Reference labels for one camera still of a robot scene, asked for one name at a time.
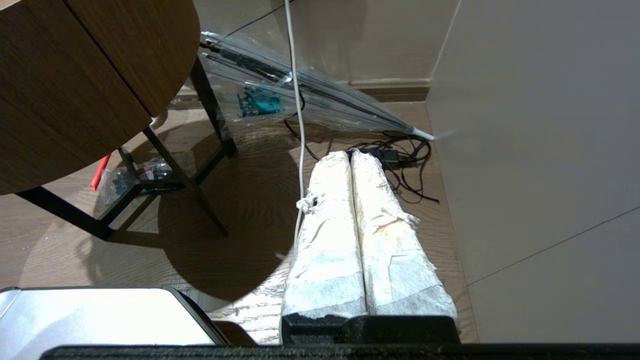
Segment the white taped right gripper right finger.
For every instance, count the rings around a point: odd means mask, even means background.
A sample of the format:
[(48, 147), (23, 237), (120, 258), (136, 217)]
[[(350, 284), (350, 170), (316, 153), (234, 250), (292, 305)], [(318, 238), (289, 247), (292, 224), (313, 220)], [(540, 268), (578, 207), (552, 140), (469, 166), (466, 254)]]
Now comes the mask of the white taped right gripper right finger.
[(418, 240), (419, 219), (404, 212), (381, 162), (354, 150), (350, 168), (368, 312), (457, 321), (454, 300)]

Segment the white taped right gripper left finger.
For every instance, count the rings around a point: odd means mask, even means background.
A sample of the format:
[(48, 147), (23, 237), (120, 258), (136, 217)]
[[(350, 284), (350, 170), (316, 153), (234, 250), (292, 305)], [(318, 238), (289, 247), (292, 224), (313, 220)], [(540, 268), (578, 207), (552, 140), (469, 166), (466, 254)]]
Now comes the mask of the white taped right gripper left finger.
[(352, 318), (367, 314), (352, 169), (345, 151), (330, 152), (311, 171), (302, 220), (285, 281), (282, 316)]

